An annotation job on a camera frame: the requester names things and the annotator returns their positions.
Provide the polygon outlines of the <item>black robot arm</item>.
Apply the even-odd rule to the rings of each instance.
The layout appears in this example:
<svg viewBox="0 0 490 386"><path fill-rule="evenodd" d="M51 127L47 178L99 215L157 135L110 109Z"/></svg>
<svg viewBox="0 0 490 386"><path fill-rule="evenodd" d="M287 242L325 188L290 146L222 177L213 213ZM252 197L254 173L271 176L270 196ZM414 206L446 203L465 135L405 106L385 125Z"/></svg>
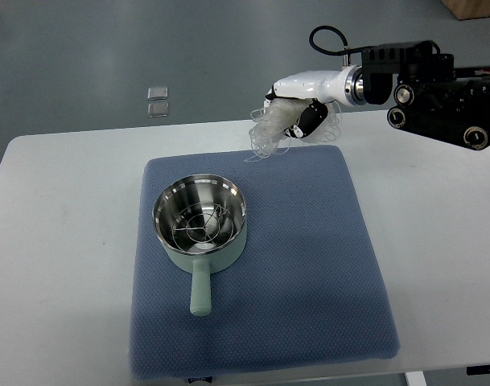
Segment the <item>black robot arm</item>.
<svg viewBox="0 0 490 386"><path fill-rule="evenodd" d="M358 49L363 98L393 100L395 129L469 150L490 146L490 65L457 68L432 40Z"/></svg>

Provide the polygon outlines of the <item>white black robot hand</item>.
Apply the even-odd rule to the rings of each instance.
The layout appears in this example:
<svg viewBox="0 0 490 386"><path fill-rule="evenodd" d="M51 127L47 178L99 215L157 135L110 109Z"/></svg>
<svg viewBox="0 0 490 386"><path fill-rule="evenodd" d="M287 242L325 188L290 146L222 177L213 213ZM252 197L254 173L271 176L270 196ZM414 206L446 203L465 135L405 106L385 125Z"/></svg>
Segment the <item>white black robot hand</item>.
<svg viewBox="0 0 490 386"><path fill-rule="evenodd" d="M283 137L307 138L329 118L334 102L347 107L366 104L362 67L300 72L275 81L257 123L275 142Z"/></svg>

